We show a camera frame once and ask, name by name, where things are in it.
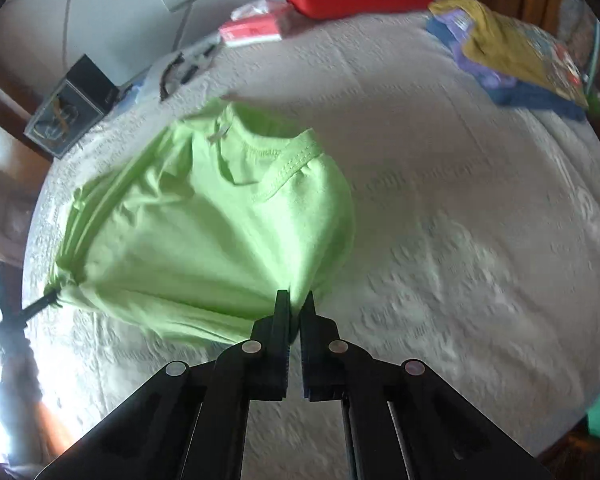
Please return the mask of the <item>black coffee cup gift box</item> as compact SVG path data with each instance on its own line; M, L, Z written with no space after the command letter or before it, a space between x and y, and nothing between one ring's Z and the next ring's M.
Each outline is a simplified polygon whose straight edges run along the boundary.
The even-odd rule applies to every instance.
M119 93L102 70L82 55L32 115L24 135L47 154L61 158L111 112Z

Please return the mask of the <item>blue garment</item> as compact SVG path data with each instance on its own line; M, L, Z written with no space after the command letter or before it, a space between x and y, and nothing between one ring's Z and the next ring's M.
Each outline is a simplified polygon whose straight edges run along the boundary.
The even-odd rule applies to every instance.
M460 43L449 27L437 18L428 18L426 31L435 36L452 53L457 67L473 76L494 104L524 110L548 110L576 122L585 120L585 110L578 104L536 84L528 84L515 77L500 75L495 70L468 60L460 50Z

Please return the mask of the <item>mustard yellow garment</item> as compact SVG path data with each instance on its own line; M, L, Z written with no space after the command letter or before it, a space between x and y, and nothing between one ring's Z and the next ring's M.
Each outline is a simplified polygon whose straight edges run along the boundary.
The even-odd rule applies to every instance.
M429 5L432 16L455 8L476 21L470 53L481 52L499 72L586 107L580 72L562 42L538 26L499 14L478 0L434 0Z

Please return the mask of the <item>red tissue pack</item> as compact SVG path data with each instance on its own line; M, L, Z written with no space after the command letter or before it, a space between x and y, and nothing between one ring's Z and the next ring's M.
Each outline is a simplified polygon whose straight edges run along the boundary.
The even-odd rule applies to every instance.
M233 10L219 34L227 47L240 47L283 40L300 24L301 16L291 4L253 0Z

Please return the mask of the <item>light green t-shirt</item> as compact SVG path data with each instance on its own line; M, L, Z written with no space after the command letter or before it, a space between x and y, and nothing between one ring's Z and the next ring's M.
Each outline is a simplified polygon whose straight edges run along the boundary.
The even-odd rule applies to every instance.
M76 190L47 286L164 339L236 344L299 310L354 240L350 186L310 128L214 99Z

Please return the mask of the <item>black marker pen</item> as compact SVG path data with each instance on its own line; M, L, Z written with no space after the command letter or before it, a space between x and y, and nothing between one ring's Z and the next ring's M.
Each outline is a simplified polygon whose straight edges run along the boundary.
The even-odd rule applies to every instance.
M188 84L199 72L205 70L210 66L214 51L216 49L216 44L212 44L208 47L201 55L198 55L193 62L190 63L188 69L185 71L183 76L181 76L180 84Z

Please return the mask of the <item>purple garment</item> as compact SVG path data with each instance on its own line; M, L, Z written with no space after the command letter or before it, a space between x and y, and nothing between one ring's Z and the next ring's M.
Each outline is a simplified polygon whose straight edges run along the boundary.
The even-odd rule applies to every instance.
M451 51L458 67L474 76L483 88L505 90L516 86L518 80L515 76L496 70L481 52L469 52L476 21L466 11L455 8L442 14L434 14L434 19L451 34Z

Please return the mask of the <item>white lace tablecloth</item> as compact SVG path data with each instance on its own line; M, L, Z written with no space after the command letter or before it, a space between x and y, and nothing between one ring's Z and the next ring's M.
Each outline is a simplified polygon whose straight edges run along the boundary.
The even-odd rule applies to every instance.
M373 361L343 400L310 402L291 308L286 396L238 399L213 387L234 344L56 300L29 328L43 402L70 438L44 478L547 477L539 455L600 395L600 141L585 122L492 104L427 21L363 15L222 49L53 163L27 300L51 292L76 190L172 122L220 99L312 129L355 225L315 307Z

